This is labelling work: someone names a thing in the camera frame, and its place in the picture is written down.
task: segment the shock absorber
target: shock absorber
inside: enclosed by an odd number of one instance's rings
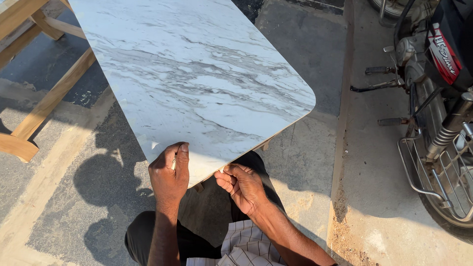
[[[473,92],[464,92],[442,122],[442,127],[427,149],[427,158],[437,159],[462,130],[462,123],[469,122],[473,111]]]

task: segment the motorcycle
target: motorcycle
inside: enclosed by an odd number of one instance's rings
[[[394,46],[384,48],[392,67],[365,74],[396,77],[350,89],[399,87],[409,95],[410,117],[378,125],[408,125],[397,147],[409,184],[440,227],[473,244],[473,0],[408,0],[395,24],[384,15],[398,0],[368,1],[379,6],[380,24],[394,27]]]

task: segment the fingernail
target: fingernail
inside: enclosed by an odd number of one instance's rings
[[[188,151],[189,151],[189,147],[187,147],[187,145],[185,145],[185,144],[182,144],[182,145],[181,145],[181,151],[188,152]]]

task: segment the white striped shirt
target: white striped shirt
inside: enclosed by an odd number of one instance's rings
[[[222,243],[222,258],[193,257],[187,266],[282,266],[286,265],[265,234],[251,221],[228,224]]]

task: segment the hand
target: hand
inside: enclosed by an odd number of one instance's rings
[[[174,156],[175,170],[172,169]],[[156,209],[177,211],[189,185],[189,143],[167,147],[149,167],[149,177],[156,198]]]
[[[249,167],[230,164],[223,168],[223,173],[217,171],[214,176],[217,184],[230,193],[238,208],[250,218],[261,205],[269,202],[261,177]]]

